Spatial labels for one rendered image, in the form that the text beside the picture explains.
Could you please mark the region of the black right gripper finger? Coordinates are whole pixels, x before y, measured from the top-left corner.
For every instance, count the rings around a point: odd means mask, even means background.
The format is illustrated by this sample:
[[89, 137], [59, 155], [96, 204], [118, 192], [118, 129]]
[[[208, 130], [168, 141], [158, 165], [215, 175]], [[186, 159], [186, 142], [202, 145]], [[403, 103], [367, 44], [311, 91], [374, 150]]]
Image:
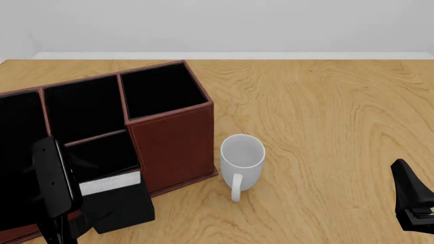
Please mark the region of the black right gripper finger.
[[434, 192], [423, 184], [405, 160], [395, 160], [391, 171], [396, 204], [434, 204]]

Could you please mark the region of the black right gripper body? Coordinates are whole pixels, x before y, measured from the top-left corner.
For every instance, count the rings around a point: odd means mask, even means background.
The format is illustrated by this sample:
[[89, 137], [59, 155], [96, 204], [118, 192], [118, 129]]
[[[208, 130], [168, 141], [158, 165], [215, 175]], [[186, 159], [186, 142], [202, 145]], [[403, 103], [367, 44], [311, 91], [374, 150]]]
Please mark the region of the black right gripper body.
[[395, 214], [403, 231], [434, 233], [434, 202], [416, 207], [395, 204]]

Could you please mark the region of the black book with white pages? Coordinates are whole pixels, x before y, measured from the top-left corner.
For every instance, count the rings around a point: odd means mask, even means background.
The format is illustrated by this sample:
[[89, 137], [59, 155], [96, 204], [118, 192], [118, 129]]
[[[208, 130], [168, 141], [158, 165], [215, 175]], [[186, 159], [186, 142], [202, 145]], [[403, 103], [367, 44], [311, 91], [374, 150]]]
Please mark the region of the black book with white pages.
[[155, 220], [155, 209], [142, 176], [123, 188], [84, 197], [81, 215], [70, 221], [71, 232], [79, 237], [89, 229], [107, 233]]

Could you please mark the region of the red-brown desk caddy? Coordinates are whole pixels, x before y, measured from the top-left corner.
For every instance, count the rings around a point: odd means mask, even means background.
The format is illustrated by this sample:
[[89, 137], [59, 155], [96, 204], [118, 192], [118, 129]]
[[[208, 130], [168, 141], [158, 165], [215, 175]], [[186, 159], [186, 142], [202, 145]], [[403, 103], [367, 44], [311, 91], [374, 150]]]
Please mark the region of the red-brown desk caddy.
[[184, 60], [0, 90], [0, 244], [43, 237], [36, 173], [20, 170], [32, 166], [32, 145], [46, 137], [68, 156], [73, 150], [95, 157], [98, 169], [71, 161], [83, 202], [136, 184], [136, 176], [152, 199], [217, 174], [214, 103]]

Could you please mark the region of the white mug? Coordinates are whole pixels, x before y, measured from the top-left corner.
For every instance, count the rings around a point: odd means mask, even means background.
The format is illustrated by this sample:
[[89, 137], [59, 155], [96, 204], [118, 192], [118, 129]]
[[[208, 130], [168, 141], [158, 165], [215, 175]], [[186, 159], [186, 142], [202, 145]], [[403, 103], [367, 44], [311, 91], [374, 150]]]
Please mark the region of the white mug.
[[231, 188], [232, 201], [238, 202], [241, 192], [252, 188], [258, 181], [265, 161], [263, 143], [247, 134], [226, 138], [220, 147], [220, 170]]

